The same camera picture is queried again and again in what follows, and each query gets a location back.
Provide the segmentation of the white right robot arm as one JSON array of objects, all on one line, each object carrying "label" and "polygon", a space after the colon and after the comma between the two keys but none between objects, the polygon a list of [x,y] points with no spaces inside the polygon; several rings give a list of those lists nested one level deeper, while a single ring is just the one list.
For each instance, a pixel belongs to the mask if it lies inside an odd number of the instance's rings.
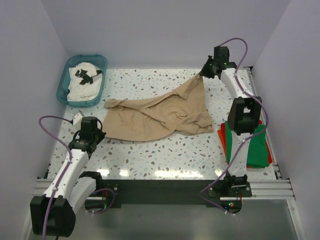
[{"label": "white right robot arm", "polygon": [[260,97],[254,97],[245,87],[235,62],[230,62],[230,51],[226,46],[216,46],[213,56],[201,69],[200,74],[206,78],[218,77],[226,86],[232,105],[227,117],[226,126],[231,131],[231,152],[228,169],[224,178],[223,192],[230,197],[235,196],[247,181],[247,159],[250,137],[259,126],[261,105]]}]

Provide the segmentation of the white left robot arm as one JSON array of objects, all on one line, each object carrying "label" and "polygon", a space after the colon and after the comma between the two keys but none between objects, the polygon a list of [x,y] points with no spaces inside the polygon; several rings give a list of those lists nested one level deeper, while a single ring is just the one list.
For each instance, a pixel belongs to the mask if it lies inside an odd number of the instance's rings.
[{"label": "white left robot arm", "polygon": [[70,123],[77,131],[69,144],[62,167],[42,195],[30,202],[32,231],[48,236],[69,237],[76,224],[76,214],[89,195],[104,190],[99,172],[82,172],[97,146],[105,138],[102,122],[94,116],[76,114]]}]

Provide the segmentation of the beige t shirt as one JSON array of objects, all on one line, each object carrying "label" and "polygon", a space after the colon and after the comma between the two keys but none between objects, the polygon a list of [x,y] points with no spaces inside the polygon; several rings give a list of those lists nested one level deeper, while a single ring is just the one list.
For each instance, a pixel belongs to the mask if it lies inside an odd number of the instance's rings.
[{"label": "beige t shirt", "polygon": [[198,135],[213,132],[205,104],[203,77],[193,76],[171,92],[147,99],[109,99],[102,123],[106,137],[132,142],[165,138],[173,132]]}]

